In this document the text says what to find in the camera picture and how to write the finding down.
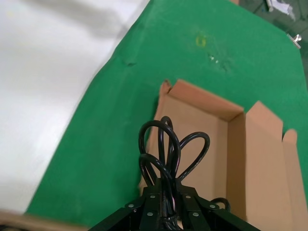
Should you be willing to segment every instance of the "black cable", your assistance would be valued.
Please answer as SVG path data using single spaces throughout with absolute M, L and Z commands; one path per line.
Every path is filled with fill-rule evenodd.
M 158 154 L 159 160 L 146 153 L 145 150 L 145 133 L 150 127 L 158 127 Z M 164 132 L 169 136 L 167 161 L 165 160 Z M 139 167 L 143 178 L 148 186 L 156 183 L 157 175 L 154 172 L 152 164 L 161 173 L 162 185 L 162 216 L 165 228 L 168 230 L 181 230 L 177 224 L 177 186 L 176 174 L 180 165 L 181 150 L 193 139 L 203 138 L 205 144 L 198 157 L 193 163 L 180 174 L 178 179 L 182 181 L 187 175 L 200 163 L 205 156 L 209 145 L 210 138 L 204 132 L 194 132 L 186 136 L 181 142 L 173 131 L 171 119 L 164 116 L 161 121 L 153 120 L 145 123 L 139 131 Z

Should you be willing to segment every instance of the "open cardboard box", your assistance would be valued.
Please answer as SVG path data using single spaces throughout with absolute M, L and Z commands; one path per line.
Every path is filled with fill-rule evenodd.
M 55 222 L 28 215 L 17 215 L 11 212 L 0 211 L 0 230 L 5 225 L 6 231 L 87 231 L 88 228 Z
M 297 134 L 291 129 L 282 139 L 282 121 L 261 102 L 245 114 L 242 107 L 185 81 L 174 87 L 165 81 L 155 119 L 163 116 L 171 118 L 179 140 L 195 131 L 211 139 L 207 154 L 183 185 L 195 187 L 207 200 L 227 198 L 232 213 L 262 231 L 307 230 Z M 157 139 L 157 128 L 152 128 L 147 149 L 158 158 Z M 203 144 L 195 139 L 185 146 L 178 174 Z M 143 179 L 140 186 L 145 186 Z

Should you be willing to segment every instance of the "white table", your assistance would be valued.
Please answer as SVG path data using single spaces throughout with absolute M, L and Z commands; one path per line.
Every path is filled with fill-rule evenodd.
M 0 1 L 0 209 L 25 212 L 87 86 L 147 2 Z

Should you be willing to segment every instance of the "green fabric backdrop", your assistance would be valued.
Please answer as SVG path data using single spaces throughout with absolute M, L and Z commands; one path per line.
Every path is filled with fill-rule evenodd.
M 308 192 L 308 95 L 298 49 L 225 0 L 152 0 L 92 81 L 28 213 L 94 225 L 138 196 L 138 131 L 160 84 L 185 79 L 298 131 Z

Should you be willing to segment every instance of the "yellow spot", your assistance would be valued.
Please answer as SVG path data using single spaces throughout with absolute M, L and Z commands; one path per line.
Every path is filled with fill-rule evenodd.
M 206 37 L 204 35 L 198 35 L 196 38 L 196 44 L 198 47 L 205 47 Z

